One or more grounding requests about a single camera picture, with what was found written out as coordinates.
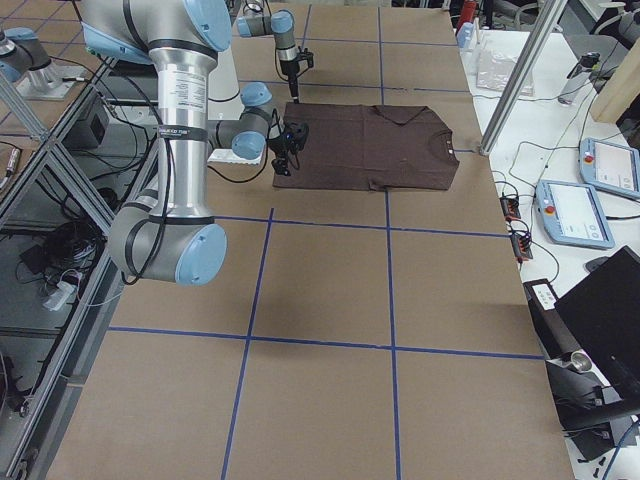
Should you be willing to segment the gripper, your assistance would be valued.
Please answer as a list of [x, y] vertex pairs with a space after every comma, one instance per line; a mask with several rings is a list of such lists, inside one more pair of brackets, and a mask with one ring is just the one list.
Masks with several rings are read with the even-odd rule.
[[291, 135], [279, 135], [269, 140], [269, 149], [276, 158], [271, 161], [274, 173], [279, 176], [290, 176], [289, 156], [298, 153], [298, 144]]
[[300, 102], [298, 74], [299, 62], [297, 60], [279, 60], [282, 77], [288, 82], [291, 99], [295, 104]]

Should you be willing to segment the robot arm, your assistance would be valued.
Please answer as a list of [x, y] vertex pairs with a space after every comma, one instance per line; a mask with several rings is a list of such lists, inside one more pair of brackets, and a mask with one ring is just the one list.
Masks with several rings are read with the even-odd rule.
[[236, 27], [243, 38], [273, 37], [276, 73], [281, 80], [287, 82], [292, 101], [299, 103], [298, 78], [303, 74], [301, 64], [306, 62], [307, 67], [311, 68], [313, 56], [308, 56], [309, 51], [296, 44], [293, 14], [283, 9], [275, 13], [268, 11], [268, 15], [239, 16], [236, 19]]
[[225, 231], [206, 202], [211, 151], [230, 149], [252, 160], [271, 149], [277, 170], [285, 172], [283, 161], [299, 147], [261, 82], [241, 90], [238, 119], [209, 119], [209, 77], [234, 28], [244, 37], [273, 36], [279, 57], [296, 60], [294, 17], [280, 10], [233, 21], [223, 1], [86, 1], [81, 15], [89, 48], [151, 65], [158, 75], [157, 177], [117, 213], [109, 254], [134, 279], [206, 284], [227, 249]]

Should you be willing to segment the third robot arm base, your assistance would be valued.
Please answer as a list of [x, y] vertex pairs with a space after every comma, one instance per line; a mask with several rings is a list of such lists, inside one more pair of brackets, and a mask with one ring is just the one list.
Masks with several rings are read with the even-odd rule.
[[28, 100], [64, 100], [72, 86], [85, 78], [82, 66], [59, 65], [26, 27], [1, 30], [1, 73]]

